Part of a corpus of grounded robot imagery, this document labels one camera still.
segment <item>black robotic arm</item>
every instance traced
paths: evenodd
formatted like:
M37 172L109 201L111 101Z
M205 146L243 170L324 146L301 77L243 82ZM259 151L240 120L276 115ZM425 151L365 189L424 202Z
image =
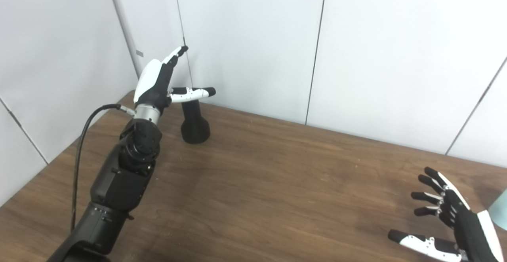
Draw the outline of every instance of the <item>black robotic arm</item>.
M188 47L179 47L162 62L152 60L141 74L134 94L133 118L120 134L119 142L105 159L90 190L91 201L82 218L48 262L103 262L109 254L129 212L138 206L150 182L160 152L162 133L158 119L172 102L183 103L185 141L201 143L210 135L208 122L200 116L198 100L215 94L213 88L168 87L178 57Z

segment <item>robot finger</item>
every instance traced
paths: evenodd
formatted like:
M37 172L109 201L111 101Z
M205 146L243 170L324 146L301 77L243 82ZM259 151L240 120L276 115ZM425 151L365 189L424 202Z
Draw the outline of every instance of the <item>robot finger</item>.
M438 207L422 207L414 210L414 215L416 216L425 216L425 215L435 215L438 216L438 213L441 212Z
M410 195L413 199L430 202L431 204L434 204L436 206L442 204L444 199L443 197L429 194L427 192L412 192Z
M418 179L419 182L425 184L426 186L430 186L437 194L441 196L444 195L444 188L442 188L435 179L424 175L419 175Z
M178 57L181 57L183 53L185 53L185 51L187 51L188 49L189 48L187 46L178 47L177 49L172 51L172 53L169 54L169 56L164 58L162 63L169 64L170 66L175 67L176 64L178 63Z
M423 235L411 235L390 230L387 235L392 241L429 257L446 262L460 262L462 256L452 241L440 238L427 238Z

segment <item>black cable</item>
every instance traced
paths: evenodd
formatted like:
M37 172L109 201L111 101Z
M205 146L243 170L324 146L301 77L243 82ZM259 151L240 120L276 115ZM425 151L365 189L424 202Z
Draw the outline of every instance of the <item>black cable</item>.
M74 226L76 224L76 201L78 195L78 174L79 174L79 160L81 158L81 148L83 147L83 141L85 139L86 131L90 126L92 119L101 111L107 109L120 109L120 104L109 104L103 105L102 107L96 109L90 117L87 119L85 123L85 127L83 128L83 132L81 133L81 137L78 142L78 150L76 151L76 163L74 164L74 182L72 184L72 212L71 212L71 232L74 230Z

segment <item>robotic hand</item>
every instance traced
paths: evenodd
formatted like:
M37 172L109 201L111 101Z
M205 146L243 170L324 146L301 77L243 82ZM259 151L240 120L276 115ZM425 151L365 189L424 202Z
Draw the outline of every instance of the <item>robotic hand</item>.
M105 159L79 223L48 262L109 261L104 255L111 252L125 220L132 219L129 212L141 202L156 167L162 138L157 123L172 102L182 103L185 121L181 133L185 141L201 143L210 136L199 99L213 96L215 89L183 87L168 92L178 57L187 49L179 47L162 62L154 59L147 64L134 93L135 110L117 105L133 118Z
M503 262L500 242L488 211L472 212L458 189L444 175L429 167L424 173L427 176L419 175L419 181L439 195L413 192L413 199L435 205L415 209L414 214L438 217L454 230L456 243L397 230L389 231L389 239L441 261Z

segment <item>black base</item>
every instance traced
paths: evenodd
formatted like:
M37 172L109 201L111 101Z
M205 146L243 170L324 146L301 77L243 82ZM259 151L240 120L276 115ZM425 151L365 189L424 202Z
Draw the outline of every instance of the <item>black base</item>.
M181 104L185 121L181 125L181 135L186 143L199 144L210 137L210 124L201 116L199 101L190 101Z

